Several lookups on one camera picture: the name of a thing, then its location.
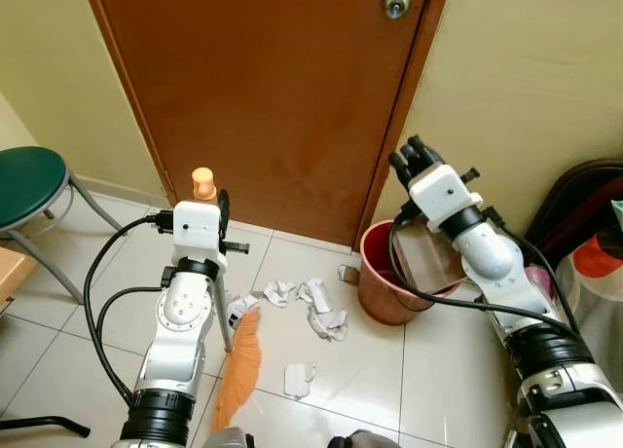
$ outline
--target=door frame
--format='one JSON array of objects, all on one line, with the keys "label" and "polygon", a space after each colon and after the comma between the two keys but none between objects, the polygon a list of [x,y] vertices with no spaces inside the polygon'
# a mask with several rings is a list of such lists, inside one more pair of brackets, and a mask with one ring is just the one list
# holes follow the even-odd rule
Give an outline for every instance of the door frame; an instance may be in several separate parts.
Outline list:
[{"label": "door frame", "polygon": [[[132,85],[128,69],[124,64],[117,40],[108,18],[105,15],[103,2],[102,0],[89,0],[89,3],[91,4],[92,11],[95,14],[95,18],[104,38],[104,42],[108,47],[110,57],[113,60],[117,73],[121,79],[121,83],[126,91],[129,105],[134,113],[138,127],[143,133],[149,153],[154,161],[154,165],[156,166],[156,170],[163,186],[165,187],[166,197],[171,205],[175,205],[179,199],[173,189],[173,184],[168,171],[166,170],[165,163],[163,162],[163,159],[158,151],[156,139],[149,128],[145,114],[138,101],[136,91]],[[418,88],[418,83],[420,82],[420,77],[424,69],[428,51],[432,45],[445,4],[446,0],[424,0],[416,33],[414,34],[411,43],[407,63],[404,68],[398,92],[394,99],[391,114],[385,129],[385,138],[377,159],[372,181],[370,182],[366,202],[361,212],[359,227],[357,228],[357,233],[351,245],[353,250],[359,250],[361,237],[372,221],[372,216],[374,215],[377,203],[379,202],[379,197],[381,196],[381,192],[385,186],[387,174],[389,173],[388,156],[395,150],[396,144],[398,144],[400,135],[402,134],[402,130],[411,107],[411,102],[413,101],[416,89]]]}]

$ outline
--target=broom bristles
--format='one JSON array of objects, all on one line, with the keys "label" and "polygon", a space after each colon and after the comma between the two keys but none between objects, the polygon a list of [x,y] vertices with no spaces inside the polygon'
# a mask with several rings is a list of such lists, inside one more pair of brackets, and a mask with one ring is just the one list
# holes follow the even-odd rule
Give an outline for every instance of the broom bristles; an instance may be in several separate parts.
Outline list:
[{"label": "broom bristles", "polygon": [[253,309],[238,325],[233,339],[234,350],[227,354],[221,392],[216,400],[212,431],[228,427],[232,417],[251,396],[260,374],[262,352],[256,332],[260,309]]}]

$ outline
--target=brown door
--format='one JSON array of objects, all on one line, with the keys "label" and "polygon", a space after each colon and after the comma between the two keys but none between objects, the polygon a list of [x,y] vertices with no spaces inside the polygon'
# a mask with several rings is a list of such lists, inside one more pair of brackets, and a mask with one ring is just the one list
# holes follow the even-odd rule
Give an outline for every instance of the brown door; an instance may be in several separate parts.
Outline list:
[{"label": "brown door", "polygon": [[422,2],[95,4],[172,198],[207,166],[234,219],[352,244]]}]

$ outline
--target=broom handle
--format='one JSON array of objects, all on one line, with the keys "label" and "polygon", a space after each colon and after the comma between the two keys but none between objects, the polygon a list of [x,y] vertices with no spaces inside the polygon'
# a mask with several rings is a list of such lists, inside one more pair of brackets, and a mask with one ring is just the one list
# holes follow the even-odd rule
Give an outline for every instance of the broom handle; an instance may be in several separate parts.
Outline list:
[{"label": "broom handle", "polygon": [[214,284],[214,302],[216,303],[216,315],[218,315],[218,324],[221,326],[221,334],[225,343],[225,351],[230,353],[234,350],[232,346],[232,336],[227,326],[227,305],[225,304],[225,284],[223,277],[219,275]]}]

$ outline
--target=orange handle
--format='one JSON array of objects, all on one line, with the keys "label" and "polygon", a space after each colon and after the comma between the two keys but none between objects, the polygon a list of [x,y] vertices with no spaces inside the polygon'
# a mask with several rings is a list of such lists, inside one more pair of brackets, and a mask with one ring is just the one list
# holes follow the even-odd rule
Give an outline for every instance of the orange handle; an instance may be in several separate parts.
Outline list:
[{"label": "orange handle", "polygon": [[215,202],[216,187],[214,175],[209,168],[196,168],[193,170],[193,196],[200,202]]}]

